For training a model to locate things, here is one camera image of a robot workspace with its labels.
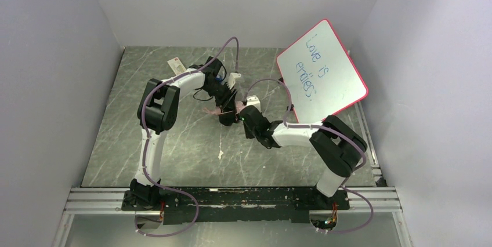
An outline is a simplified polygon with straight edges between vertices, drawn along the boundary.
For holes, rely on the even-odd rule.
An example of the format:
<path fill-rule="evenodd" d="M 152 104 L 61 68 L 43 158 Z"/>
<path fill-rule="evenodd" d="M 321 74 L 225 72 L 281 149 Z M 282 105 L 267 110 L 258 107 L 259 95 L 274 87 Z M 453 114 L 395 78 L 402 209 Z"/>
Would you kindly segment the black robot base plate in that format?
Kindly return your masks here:
<path fill-rule="evenodd" d="M 164 225 L 197 222 L 277 221 L 309 223 L 315 210 L 348 210 L 348 194 L 327 197 L 314 186 L 293 187 L 158 187 L 130 189 L 121 210 L 155 212 Z"/>

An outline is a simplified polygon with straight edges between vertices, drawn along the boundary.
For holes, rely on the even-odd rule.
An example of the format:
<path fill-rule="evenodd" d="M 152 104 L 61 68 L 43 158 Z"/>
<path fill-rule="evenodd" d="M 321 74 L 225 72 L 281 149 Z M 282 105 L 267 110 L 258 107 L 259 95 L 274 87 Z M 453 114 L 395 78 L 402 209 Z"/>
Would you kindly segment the pink and black folding umbrella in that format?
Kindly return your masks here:
<path fill-rule="evenodd" d="M 245 102 L 235 101 L 229 103 L 224 107 L 215 107 L 213 110 L 203 108 L 203 112 L 211 115 L 216 115 L 219 119 L 219 123 L 224 126 L 232 126 L 233 124 L 239 123 L 241 117 L 239 113 L 246 107 Z"/>

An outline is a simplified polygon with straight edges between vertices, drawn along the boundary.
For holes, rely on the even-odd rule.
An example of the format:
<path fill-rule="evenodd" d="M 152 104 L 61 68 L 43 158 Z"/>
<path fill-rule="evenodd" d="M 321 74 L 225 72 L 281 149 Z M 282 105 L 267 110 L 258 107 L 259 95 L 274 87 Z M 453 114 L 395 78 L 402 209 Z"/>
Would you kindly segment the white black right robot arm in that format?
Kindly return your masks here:
<path fill-rule="evenodd" d="M 287 146 L 311 147 L 326 165 L 316 189 L 326 197 L 340 187 L 367 162 L 367 143 L 334 115 L 315 123 L 269 121 L 254 106 L 239 113 L 246 138 L 257 139 L 267 149 Z"/>

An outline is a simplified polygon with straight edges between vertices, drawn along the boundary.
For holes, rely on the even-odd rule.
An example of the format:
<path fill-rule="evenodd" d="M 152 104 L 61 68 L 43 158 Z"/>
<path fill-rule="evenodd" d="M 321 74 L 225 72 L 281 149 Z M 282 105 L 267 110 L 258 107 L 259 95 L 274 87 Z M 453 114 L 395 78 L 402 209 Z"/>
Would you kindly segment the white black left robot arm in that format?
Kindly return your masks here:
<path fill-rule="evenodd" d="M 161 202 L 159 193 L 160 159 L 168 131 L 174 126 L 180 99 L 192 91 L 203 90 L 215 101 L 213 114 L 220 124 L 238 122 L 234 86 L 242 77 L 238 72 L 219 76 L 222 62 L 209 57 L 203 65 L 192 65 L 181 74 L 165 80 L 150 79 L 138 108 L 142 127 L 140 165 L 130 183 L 125 200 L 129 206 L 154 208 Z"/>

